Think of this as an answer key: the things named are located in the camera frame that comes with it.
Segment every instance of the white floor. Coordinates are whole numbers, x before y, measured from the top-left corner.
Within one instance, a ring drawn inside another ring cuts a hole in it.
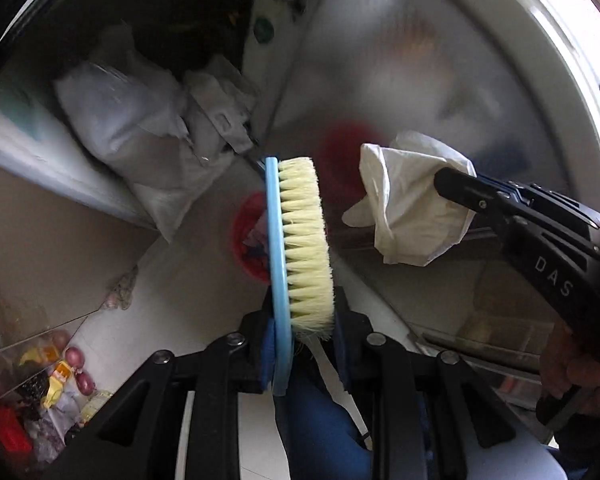
[[[117,390],[157,349],[176,355],[202,350],[260,308],[266,288],[234,260],[230,231],[240,204],[261,188],[260,177],[237,161],[193,205],[173,243],[160,239],[142,258],[130,308],[97,312],[83,324],[73,343],[85,352],[85,368],[99,389]],[[352,308],[408,345],[404,323],[337,257],[332,264]],[[334,398],[350,409],[335,374],[326,380]],[[270,394],[240,395],[239,410],[243,480],[288,479]]]

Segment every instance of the white plastic bag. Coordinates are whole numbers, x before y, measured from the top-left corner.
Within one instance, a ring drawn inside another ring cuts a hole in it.
[[[470,160],[417,132],[398,134],[389,148],[363,144],[360,155],[366,198],[342,221],[375,225],[374,245],[386,264],[423,267],[462,240],[474,213],[438,195],[433,178],[445,166],[475,176]]]
[[[168,241],[234,154],[253,146],[243,124],[255,92],[227,60],[216,56],[184,79],[144,59],[122,24],[56,81],[83,145],[128,182]]]

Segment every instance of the scrub brush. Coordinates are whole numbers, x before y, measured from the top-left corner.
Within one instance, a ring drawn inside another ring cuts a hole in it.
[[[328,338],[333,279],[318,179],[310,158],[265,160],[269,269],[276,329],[273,394],[286,392],[299,339]]]

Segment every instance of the blue pants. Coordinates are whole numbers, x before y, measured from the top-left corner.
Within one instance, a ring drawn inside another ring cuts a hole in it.
[[[291,480],[370,480],[371,452],[347,410],[331,399],[308,348],[296,355],[286,396],[274,404]],[[586,470],[572,470],[550,451],[569,480],[582,478]]]

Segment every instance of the human hand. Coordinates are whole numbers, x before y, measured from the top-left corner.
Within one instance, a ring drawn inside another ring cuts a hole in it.
[[[544,389],[556,399],[574,384],[594,389],[579,413],[600,416],[600,363],[580,350],[562,320],[556,322],[540,356],[540,378]]]

